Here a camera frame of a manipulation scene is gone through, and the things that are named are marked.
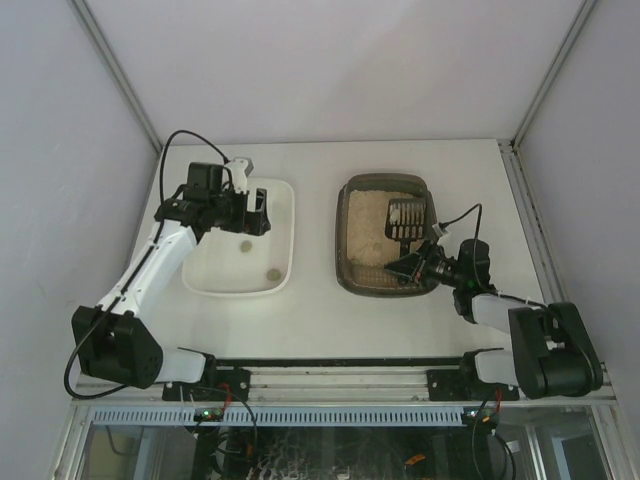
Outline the black slotted litter scoop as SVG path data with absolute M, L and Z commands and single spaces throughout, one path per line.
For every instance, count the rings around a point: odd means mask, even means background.
M 400 209 L 400 219 L 395 224 L 389 221 L 389 212 L 393 208 Z M 385 236 L 399 245 L 399 257 L 411 252 L 411 245 L 426 239 L 425 198 L 392 198 L 388 202 L 385 221 Z

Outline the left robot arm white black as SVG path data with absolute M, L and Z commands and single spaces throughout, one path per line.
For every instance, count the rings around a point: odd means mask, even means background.
M 262 236 L 270 230 L 267 192 L 248 185 L 252 169 L 247 158 L 190 164 L 186 182 L 160 203 L 145 247 L 116 285 L 96 306 L 74 312 L 70 365 L 114 383 L 116 391 L 202 380 L 206 354 L 162 346 L 151 332 L 150 315 L 205 234 L 219 229 Z

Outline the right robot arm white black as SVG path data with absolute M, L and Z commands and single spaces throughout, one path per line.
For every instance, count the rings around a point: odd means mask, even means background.
M 467 239 L 453 258 L 425 241 L 384 270 L 412 284 L 450 287 L 460 317 L 509 336 L 507 349 L 464 355 L 461 369 L 472 383 L 515 387 L 529 399 L 583 397 L 602 387 L 603 368 L 576 305 L 541 304 L 499 291 L 491 283 L 486 242 Z

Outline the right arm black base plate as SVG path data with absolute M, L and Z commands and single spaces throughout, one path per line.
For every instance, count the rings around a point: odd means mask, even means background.
M 426 371 L 430 401 L 481 401 L 495 399 L 497 393 L 502 399 L 517 401 L 520 399 L 517 386 L 504 383 L 487 382 L 479 376 L 475 360 L 480 353 L 493 352 L 494 349 L 479 349 L 466 352 L 456 368 L 429 369 Z

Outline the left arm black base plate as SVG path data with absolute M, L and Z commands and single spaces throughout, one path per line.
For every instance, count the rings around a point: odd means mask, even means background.
M 227 397 L 247 401 L 251 386 L 251 371 L 240 367 L 223 366 L 215 372 L 205 373 L 197 383 L 174 382 L 164 386 L 162 400 L 169 402 L 222 402 Z

